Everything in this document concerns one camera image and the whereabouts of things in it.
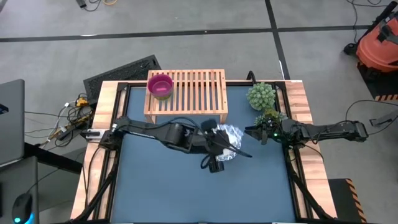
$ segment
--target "pink bowl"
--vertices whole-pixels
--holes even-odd
[[[165,74],[154,75],[147,84],[149,92],[158,100],[166,100],[173,90],[173,80]]]

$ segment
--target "crumpled aluminum foil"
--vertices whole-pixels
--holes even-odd
[[[242,143],[242,136],[243,132],[230,124],[217,124],[217,128],[213,129],[215,132],[216,130],[223,130],[227,133],[229,137],[229,143],[231,143],[233,146],[235,146],[237,149],[241,148],[241,143]],[[229,149],[224,149],[222,155],[216,156],[217,161],[228,161],[233,158],[235,158],[236,152],[233,152]]]

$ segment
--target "wooden crate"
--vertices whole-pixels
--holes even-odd
[[[228,115],[225,71],[212,70],[150,70],[154,75],[166,74],[174,82],[172,96],[159,101],[147,89],[144,115],[147,122],[156,123],[157,115],[217,114],[225,123]]]

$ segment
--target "blue table surface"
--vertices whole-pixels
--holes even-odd
[[[246,99],[248,87],[229,86],[228,118],[241,130],[260,115]],[[132,88],[127,115],[144,121],[145,88]],[[158,116],[163,123],[173,116]],[[197,123],[219,116],[189,116]],[[225,171],[200,169],[204,155],[188,155],[161,143],[125,135],[111,223],[126,222],[294,222],[294,210],[280,144],[265,146],[248,135]]]

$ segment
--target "green succulent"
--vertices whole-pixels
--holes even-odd
[[[282,113],[280,113],[280,112],[278,112],[278,111],[276,111],[274,109],[266,109],[262,115],[260,115],[257,118],[255,118],[254,125],[257,126],[257,125],[265,122],[266,118],[270,117],[270,116],[275,118],[275,119],[278,119],[279,121],[287,119],[286,115],[284,115],[284,114],[282,114]]]
[[[255,110],[264,110],[273,108],[275,103],[275,90],[270,84],[257,83],[250,88],[246,94],[250,105]]]

